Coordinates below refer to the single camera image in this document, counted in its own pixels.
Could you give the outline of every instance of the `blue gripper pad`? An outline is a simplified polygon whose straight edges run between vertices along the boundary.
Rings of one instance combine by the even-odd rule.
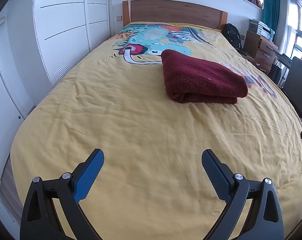
[[[99,150],[75,183],[73,198],[76,203],[85,199],[104,163],[104,154]]]
[[[228,203],[232,198],[230,192],[231,185],[208,151],[211,150],[205,150],[202,153],[202,166],[207,173],[219,199]]]

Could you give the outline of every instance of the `red cartoon mouth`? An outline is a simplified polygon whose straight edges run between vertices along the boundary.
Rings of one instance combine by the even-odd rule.
[[[146,46],[143,46],[141,44],[127,44],[124,48],[119,50],[119,54],[124,55],[124,51],[126,49],[130,49],[131,55],[141,55],[148,50]]]

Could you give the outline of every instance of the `cartoon print on bedspread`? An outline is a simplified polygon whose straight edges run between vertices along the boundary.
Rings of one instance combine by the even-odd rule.
[[[253,86],[262,88],[262,91],[265,94],[268,94],[268,95],[272,96],[274,99],[277,99],[276,93],[272,90],[272,88],[269,86],[269,84],[266,82],[266,80],[261,75],[255,76],[250,71],[238,69],[234,65],[224,64],[222,62],[219,62],[219,64],[225,66],[226,68],[230,69],[231,71],[233,71],[234,73],[236,73],[238,75],[242,75],[246,81],[248,88],[252,88]]]
[[[121,39],[113,46],[120,47],[119,55],[128,63],[147,65],[162,64],[160,61],[136,61],[132,56],[155,55],[161,56],[162,51],[172,49],[191,55],[191,50],[183,45],[184,42],[205,43],[213,46],[204,40],[205,36],[201,30],[191,27],[177,27],[164,24],[131,24],[123,28],[122,32],[113,39]]]

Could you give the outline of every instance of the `maroon towel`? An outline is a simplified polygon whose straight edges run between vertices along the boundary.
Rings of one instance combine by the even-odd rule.
[[[235,104],[248,94],[242,76],[211,61],[166,49],[161,54],[167,95],[179,103]]]

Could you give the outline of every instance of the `headboard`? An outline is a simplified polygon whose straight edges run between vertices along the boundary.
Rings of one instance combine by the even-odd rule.
[[[227,24],[228,13],[200,4],[172,0],[123,1],[123,26],[130,22],[189,23],[212,29]]]

